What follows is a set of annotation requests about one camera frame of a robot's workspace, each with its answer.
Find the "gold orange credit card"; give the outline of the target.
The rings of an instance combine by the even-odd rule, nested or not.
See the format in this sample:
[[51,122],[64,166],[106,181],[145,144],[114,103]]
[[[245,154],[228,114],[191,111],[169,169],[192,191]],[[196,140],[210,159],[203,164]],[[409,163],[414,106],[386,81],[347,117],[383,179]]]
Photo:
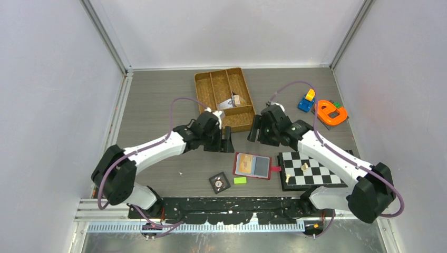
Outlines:
[[251,154],[239,153],[236,171],[240,174],[251,174],[253,159]]

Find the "red leather card holder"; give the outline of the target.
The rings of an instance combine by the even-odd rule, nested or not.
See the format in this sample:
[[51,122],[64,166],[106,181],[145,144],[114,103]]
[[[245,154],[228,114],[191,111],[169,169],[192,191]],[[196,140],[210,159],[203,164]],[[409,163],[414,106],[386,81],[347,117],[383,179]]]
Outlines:
[[253,157],[254,157],[253,162],[252,162],[252,173],[251,173],[251,174],[240,174],[240,173],[238,173],[238,172],[236,171],[236,170],[237,170],[237,162],[238,162],[238,154],[239,154],[239,153],[242,153],[242,152],[236,152],[236,154],[235,154],[234,168],[233,168],[233,172],[232,172],[232,173],[233,173],[234,175],[236,175],[236,176],[243,176],[243,177],[250,177],[250,178],[257,178],[257,179],[270,180],[270,178],[271,178],[271,173],[272,173],[272,172],[281,172],[281,166],[274,166],[274,165],[272,165],[272,161],[273,161],[273,159],[272,159],[272,157],[269,157],[269,158],[270,158],[269,177],[268,177],[268,178],[261,178],[261,177],[257,177],[257,176],[255,176],[255,175],[253,174],[253,172],[254,172],[254,166],[255,166],[255,157],[256,157],[256,156],[260,156],[260,157],[268,157],[268,156],[251,154],[251,155],[253,155]]

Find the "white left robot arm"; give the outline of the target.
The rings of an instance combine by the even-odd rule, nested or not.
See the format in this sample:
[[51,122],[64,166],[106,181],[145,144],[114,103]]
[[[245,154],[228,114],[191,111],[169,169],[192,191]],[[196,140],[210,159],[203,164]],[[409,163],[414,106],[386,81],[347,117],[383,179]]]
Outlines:
[[151,187],[136,183],[136,176],[160,161],[199,147],[208,152],[233,153],[231,128],[223,126],[224,117],[224,111],[206,109],[188,125],[174,127],[158,139],[125,149],[116,144],[108,147],[91,174],[98,199],[106,199],[98,207],[103,210],[108,205],[125,203],[156,218],[162,210],[160,197]]

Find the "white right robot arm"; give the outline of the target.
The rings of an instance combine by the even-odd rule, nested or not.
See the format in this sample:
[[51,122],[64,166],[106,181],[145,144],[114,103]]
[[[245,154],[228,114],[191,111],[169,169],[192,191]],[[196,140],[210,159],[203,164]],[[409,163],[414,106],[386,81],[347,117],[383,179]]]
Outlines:
[[307,191],[308,197],[300,203],[307,216],[315,216],[322,209],[337,209],[350,211],[357,219],[372,223],[378,217],[398,217],[405,209],[388,166],[381,162],[372,165],[354,157],[303,120],[292,122],[279,103],[268,102],[254,116],[247,140],[290,147],[315,159],[346,184],[345,188],[317,187]]

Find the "green rectangular block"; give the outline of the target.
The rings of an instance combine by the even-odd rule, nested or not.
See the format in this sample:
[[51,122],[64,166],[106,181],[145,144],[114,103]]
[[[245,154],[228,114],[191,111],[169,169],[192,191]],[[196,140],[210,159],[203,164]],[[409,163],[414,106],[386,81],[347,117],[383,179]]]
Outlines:
[[234,184],[240,185],[240,184],[246,184],[247,178],[246,177],[234,177]]

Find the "poker chip in black case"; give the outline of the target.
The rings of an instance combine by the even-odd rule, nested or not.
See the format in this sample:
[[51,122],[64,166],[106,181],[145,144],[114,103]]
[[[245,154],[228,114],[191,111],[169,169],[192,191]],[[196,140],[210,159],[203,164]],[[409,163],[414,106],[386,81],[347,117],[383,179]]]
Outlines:
[[220,172],[210,177],[208,180],[215,194],[225,191],[231,187],[231,184],[224,172]]

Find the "woven wicker divided tray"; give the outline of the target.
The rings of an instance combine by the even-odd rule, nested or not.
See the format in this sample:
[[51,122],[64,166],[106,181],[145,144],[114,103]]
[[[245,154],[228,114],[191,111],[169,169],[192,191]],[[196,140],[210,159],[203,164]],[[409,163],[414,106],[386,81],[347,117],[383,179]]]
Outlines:
[[194,75],[194,81],[197,100],[213,111],[217,110],[218,103],[232,98],[234,94],[243,97],[247,106],[222,110],[225,112],[222,126],[224,128],[230,126],[232,132],[245,132],[251,129],[255,108],[242,68],[197,73]]

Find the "black white chessboard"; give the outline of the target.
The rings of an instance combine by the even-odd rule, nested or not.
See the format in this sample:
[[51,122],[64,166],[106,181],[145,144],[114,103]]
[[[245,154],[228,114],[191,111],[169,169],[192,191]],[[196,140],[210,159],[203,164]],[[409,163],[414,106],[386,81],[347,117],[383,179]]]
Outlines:
[[[283,191],[306,191],[312,187],[346,188],[347,185],[335,173],[331,172],[317,160],[300,152],[280,152],[277,156],[281,166],[280,183]],[[308,169],[301,170],[307,163]]]

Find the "blue toy brick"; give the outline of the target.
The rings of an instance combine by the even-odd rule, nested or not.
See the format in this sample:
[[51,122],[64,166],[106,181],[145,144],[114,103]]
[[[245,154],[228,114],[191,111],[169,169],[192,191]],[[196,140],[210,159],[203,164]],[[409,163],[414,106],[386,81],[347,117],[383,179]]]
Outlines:
[[307,100],[305,100],[305,97],[303,97],[300,100],[297,108],[300,109],[301,111],[307,113],[307,112],[309,112],[311,110],[311,108],[314,105],[314,103],[315,103],[315,99],[313,101],[307,101]]

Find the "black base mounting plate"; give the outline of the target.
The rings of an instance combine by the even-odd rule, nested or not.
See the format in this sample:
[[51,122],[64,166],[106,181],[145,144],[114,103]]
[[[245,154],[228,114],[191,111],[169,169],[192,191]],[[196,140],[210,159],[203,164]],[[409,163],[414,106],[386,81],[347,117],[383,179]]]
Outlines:
[[130,219],[161,218],[169,225],[245,225],[252,218],[260,225],[286,225],[301,218],[334,217],[333,210],[318,210],[299,197],[164,197],[149,210],[129,208]]

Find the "yellow toy brick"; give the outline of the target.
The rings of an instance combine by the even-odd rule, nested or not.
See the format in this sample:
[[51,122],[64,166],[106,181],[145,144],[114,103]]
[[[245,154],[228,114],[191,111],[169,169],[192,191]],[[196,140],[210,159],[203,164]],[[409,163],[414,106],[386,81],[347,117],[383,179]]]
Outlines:
[[316,92],[314,89],[309,89],[307,94],[305,95],[305,100],[307,101],[313,101],[315,98]]

